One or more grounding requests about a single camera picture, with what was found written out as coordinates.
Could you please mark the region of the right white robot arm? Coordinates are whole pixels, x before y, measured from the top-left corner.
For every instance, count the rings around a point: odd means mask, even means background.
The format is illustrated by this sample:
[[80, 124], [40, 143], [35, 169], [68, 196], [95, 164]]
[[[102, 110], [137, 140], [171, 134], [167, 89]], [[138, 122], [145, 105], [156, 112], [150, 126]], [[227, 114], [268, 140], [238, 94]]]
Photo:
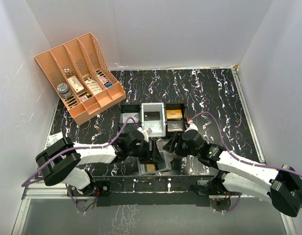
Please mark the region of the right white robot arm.
[[279, 212], [296, 217], [302, 208], [302, 179], [287, 165], [280, 169], [239, 157], [223, 146], [208, 143], [190, 124], [176, 131], [163, 150], [178, 156], [196, 157], [203, 165], [217, 169], [213, 179], [197, 189], [207, 193], [238, 192], [267, 201]]

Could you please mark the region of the grey leather card holder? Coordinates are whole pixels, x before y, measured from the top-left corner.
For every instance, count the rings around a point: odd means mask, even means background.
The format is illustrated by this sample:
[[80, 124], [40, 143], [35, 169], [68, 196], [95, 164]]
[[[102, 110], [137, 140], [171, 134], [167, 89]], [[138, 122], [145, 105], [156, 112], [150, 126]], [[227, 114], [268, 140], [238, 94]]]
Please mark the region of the grey leather card holder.
[[169, 158], [165, 151], [160, 151], [160, 156], [162, 158], [162, 161], [159, 163], [154, 164], [142, 164], [137, 161], [138, 164], [138, 171], [139, 175], [151, 175], [151, 174], [158, 174], [161, 172], [167, 172], [172, 170], [171, 162], [169, 161]]

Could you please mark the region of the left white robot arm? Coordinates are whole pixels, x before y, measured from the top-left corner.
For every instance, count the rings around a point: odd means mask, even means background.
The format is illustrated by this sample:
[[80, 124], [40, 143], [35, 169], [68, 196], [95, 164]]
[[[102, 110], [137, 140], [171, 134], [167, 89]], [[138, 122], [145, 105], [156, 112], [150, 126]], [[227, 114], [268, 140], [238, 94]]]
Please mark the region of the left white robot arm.
[[151, 129], [137, 128], [117, 136], [104, 144], [80, 144], [70, 138], [61, 138], [36, 156], [46, 186], [64, 183], [75, 187], [82, 195], [92, 195], [96, 183], [88, 170], [78, 168], [85, 164], [113, 164], [136, 157], [141, 164], [158, 166], [165, 162]]

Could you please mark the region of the black and white tray set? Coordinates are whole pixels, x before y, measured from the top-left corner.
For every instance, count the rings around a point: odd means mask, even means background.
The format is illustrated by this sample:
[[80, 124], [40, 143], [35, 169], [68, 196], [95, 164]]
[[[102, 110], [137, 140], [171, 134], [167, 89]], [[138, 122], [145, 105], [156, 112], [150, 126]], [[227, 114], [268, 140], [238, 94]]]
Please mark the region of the black and white tray set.
[[120, 106], [119, 130], [126, 136], [137, 127], [151, 129], [152, 138], [169, 139], [175, 131], [185, 131], [188, 120], [184, 103], [141, 103]]

